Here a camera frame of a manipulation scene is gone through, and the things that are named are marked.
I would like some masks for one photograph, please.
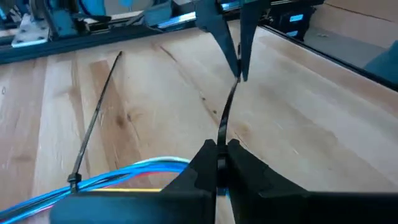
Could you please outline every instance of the wire bundle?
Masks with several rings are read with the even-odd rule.
[[[149,175],[158,172],[182,172],[189,160],[178,157],[157,157],[136,162],[127,167],[92,177],[81,181],[78,186],[81,192],[101,189],[111,185],[120,184],[131,178]],[[59,200],[70,195],[70,187],[63,187],[47,194],[34,197],[11,208],[0,212],[1,223],[13,223],[43,210],[46,210]]]

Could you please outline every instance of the wooden table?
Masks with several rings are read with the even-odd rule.
[[[237,23],[231,31],[237,39]],[[191,159],[216,138],[233,75],[212,36],[197,29],[2,65],[0,209],[66,185],[120,50],[84,178],[155,156]],[[264,29],[228,128],[306,189],[398,191],[398,94]],[[228,223],[230,211],[218,218]]]

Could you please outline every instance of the black cable tie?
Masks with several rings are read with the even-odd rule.
[[[91,121],[90,121],[90,125],[88,126],[87,132],[85,134],[85,138],[83,139],[83,142],[81,143],[79,154],[77,155],[77,158],[76,158],[75,166],[73,167],[72,173],[68,176],[68,182],[70,184],[71,193],[77,193],[79,191],[78,184],[81,181],[81,175],[79,174],[80,165],[83,160],[83,156],[86,152],[86,148],[87,148],[88,140],[90,139],[90,136],[91,136],[91,132],[93,132],[94,124],[98,117],[98,113],[100,112],[100,108],[101,108],[102,101],[104,99],[105,91],[108,88],[108,84],[111,79],[113,70],[114,70],[114,68],[116,66],[116,62],[118,62],[120,56],[122,56],[122,51],[119,52],[118,56],[116,57],[116,59],[113,62],[112,69],[109,72],[109,75],[108,75],[108,78],[106,79],[104,88],[102,89],[101,95],[97,102],[97,107],[95,108],[93,117],[91,118]]]

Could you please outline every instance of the blue wire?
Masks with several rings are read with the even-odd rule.
[[[184,168],[186,168],[186,166],[187,166],[187,164],[183,163],[183,162],[149,162],[149,163],[143,163],[143,164],[133,164],[133,165],[124,167],[122,169],[115,170],[115,171],[109,172],[107,174],[101,174],[101,175],[98,175],[98,176],[93,177],[91,179],[82,181],[80,183],[80,185],[82,185],[81,191],[85,192],[85,191],[89,191],[89,190],[93,190],[93,189],[107,187],[109,185],[120,184],[121,182],[124,182],[124,181],[126,181],[126,180],[128,180],[130,178],[133,178],[136,175],[139,175],[139,174],[142,174],[142,173],[146,173],[146,172],[182,172],[184,170]],[[104,182],[102,184],[96,184],[96,185],[94,185],[92,187],[84,188],[86,186],[89,186],[90,184],[93,184],[93,183],[97,182],[97,181],[100,181],[100,180],[103,180],[103,179],[106,179],[106,178],[109,178],[109,177],[112,177],[112,176],[115,176],[115,175],[122,175],[122,174],[129,174],[129,175],[126,176],[126,177],[120,178],[118,180],[107,181],[107,182]],[[56,198],[52,199],[51,201],[47,202],[46,204],[42,205],[40,208],[37,208],[35,210],[26,211],[26,212],[24,212],[24,213],[22,213],[22,214],[20,214],[20,215],[18,215],[16,217],[13,217],[12,219],[9,219],[9,220],[5,221],[4,223],[16,222],[18,220],[21,220],[21,219],[27,218],[27,217],[29,217],[31,215],[34,215],[39,210],[41,210],[41,209],[43,209],[45,207],[48,207],[49,205],[52,205],[55,202],[58,202],[59,200],[63,199],[64,197],[66,197],[67,195],[70,194],[70,192],[68,190],[69,190],[69,187],[64,187],[64,188],[61,188],[61,189],[58,189],[58,190],[54,190],[54,191],[52,191],[50,193],[47,193],[47,194],[32,198],[32,199],[30,199],[30,200],[28,200],[26,202],[22,202],[22,203],[20,203],[20,204],[18,204],[16,206],[8,208],[7,210],[1,212],[0,214],[2,214],[4,212],[7,212],[8,210],[13,210],[14,208],[21,207],[21,206],[23,206],[25,204],[36,202],[36,201],[38,201],[38,200],[40,200],[42,198],[50,197],[50,196],[52,196],[54,194],[58,194],[58,193],[60,193],[62,191],[66,191],[65,193],[59,195],[58,197],[56,197]]]

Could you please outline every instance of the yellow wire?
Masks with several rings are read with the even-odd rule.
[[[160,192],[162,189],[94,189],[97,192]]]

